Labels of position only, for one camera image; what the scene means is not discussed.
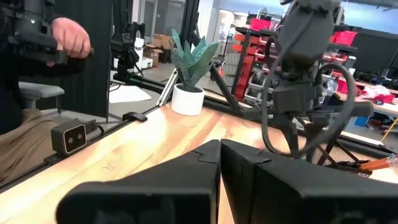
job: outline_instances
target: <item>person's hand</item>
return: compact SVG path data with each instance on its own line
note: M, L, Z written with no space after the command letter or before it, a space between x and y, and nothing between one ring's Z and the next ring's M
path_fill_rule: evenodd
M58 43L57 50L62 50L72 58L87 58L90 53L90 37L77 22L67 19L55 19L52 24L52 35Z

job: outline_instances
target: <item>khaki pants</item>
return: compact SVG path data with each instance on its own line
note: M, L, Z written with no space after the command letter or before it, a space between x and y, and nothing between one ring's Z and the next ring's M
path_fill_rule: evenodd
M51 129L57 124L36 109L22 113L23 123L0 136L0 183L15 179L55 153Z

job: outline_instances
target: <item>white pot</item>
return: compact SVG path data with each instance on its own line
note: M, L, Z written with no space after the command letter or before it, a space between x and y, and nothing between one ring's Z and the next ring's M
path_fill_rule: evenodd
M172 110L176 113L188 116L199 115L203 107L203 100L205 99L205 91L197 87L201 92L191 93L181 90L176 84L173 89Z

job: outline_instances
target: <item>white paper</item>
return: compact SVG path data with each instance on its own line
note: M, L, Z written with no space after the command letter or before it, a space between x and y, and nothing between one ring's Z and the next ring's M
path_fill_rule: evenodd
M111 87L111 90L114 90L116 88L116 86L113 86ZM137 102L150 99L151 97L148 95L148 93L142 91L136 86L121 85L119 89L111 91L109 93L110 103Z

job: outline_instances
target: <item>potted plant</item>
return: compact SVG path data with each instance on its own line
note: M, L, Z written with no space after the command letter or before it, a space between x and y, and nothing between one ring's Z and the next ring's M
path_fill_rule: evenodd
M188 42L185 42L185 47L182 48L180 36L174 29L172 39L176 48L172 48L171 59L181 80L173 89L172 110L183 115L199 115L205 92L196 84L210 70L210 60L217 51L218 43L207 44L203 37L191 51Z

